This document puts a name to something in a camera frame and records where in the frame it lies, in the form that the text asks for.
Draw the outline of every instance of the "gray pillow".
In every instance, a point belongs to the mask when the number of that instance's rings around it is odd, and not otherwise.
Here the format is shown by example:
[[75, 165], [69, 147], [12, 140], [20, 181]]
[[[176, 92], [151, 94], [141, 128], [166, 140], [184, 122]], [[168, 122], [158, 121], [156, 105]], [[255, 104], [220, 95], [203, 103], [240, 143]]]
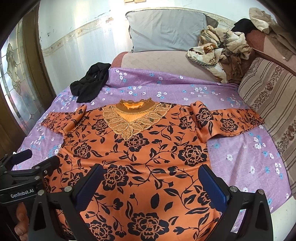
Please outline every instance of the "gray pillow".
[[126, 13], [133, 52], [188, 51], [198, 45], [200, 31], [207, 29], [203, 13], [185, 9], [145, 9]]

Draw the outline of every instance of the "crumpled blanket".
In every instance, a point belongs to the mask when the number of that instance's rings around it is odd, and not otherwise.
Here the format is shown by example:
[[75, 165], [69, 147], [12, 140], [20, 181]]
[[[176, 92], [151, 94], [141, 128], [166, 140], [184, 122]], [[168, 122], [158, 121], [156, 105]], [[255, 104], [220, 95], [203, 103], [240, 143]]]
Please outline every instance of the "crumpled blanket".
[[[187, 57], [209, 70], [222, 83], [229, 80], [241, 80], [244, 73], [239, 67], [241, 59], [248, 60], [251, 48], [244, 33], [233, 32], [226, 28], [208, 26], [200, 32], [200, 41], [197, 47], [187, 52]], [[226, 73], [221, 62], [228, 64], [231, 73]]]

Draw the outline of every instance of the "finger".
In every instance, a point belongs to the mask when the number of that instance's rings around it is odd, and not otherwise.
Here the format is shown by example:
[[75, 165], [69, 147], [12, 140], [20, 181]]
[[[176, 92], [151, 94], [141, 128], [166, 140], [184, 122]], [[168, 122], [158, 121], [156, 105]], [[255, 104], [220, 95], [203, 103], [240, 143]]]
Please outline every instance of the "finger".
[[28, 232], [29, 227], [29, 218], [25, 216], [24, 220], [22, 222], [19, 222], [15, 226], [15, 232], [17, 235], [22, 236], [23, 234]]
[[27, 241], [28, 240], [28, 234], [24, 234], [24, 235], [20, 236], [20, 240], [21, 241]]
[[23, 221], [25, 216], [27, 216], [27, 209], [24, 203], [19, 203], [16, 210], [16, 216], [19, 221]]

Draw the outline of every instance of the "brown striped cushion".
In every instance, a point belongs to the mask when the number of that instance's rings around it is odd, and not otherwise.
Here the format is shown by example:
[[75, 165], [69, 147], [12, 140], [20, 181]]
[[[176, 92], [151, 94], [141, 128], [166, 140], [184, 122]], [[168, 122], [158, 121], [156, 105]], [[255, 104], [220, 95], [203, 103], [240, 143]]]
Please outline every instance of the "brown striped cushion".
[[271, 61], [256, 58], [238, 93], [265, 120], [296, 198], [296, 77]]

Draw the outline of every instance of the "floral blanket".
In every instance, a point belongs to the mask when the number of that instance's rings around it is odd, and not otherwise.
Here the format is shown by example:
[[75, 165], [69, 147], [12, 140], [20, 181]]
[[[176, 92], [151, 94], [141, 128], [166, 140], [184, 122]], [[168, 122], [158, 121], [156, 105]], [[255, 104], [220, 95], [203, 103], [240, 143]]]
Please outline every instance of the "floral blanket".
[[[237, 93], [236, 84], [221, 84], [205, 80], [177, 76], [141, 69], [112, 68], [109, 80], [87, 109], [96, 109], [121, 99], [154, 101], [189, 105], [197, 100], [209, 110], [248, 108]], [[14, 169], [29, 169], [41, 161], [56, 155], [63, 142], [61, 134], [40, 126], [49, 112], [75, 111], [81, 104], [71, 95], [70, 88], [62, 91], [51, 107], [36, 123], [18, 151], [31, 149], [32, 158]], [[213, 172], [228, 185], [242, 191], [255, 192], [264, 189], [271, 212], [278, 209], [291, 194], [287, 173], [271, 137], [263, 126], [236, 137], [216, 137], [207, 142]], [[237, 231], [243, 213], [237, 219], [233, 231]]]

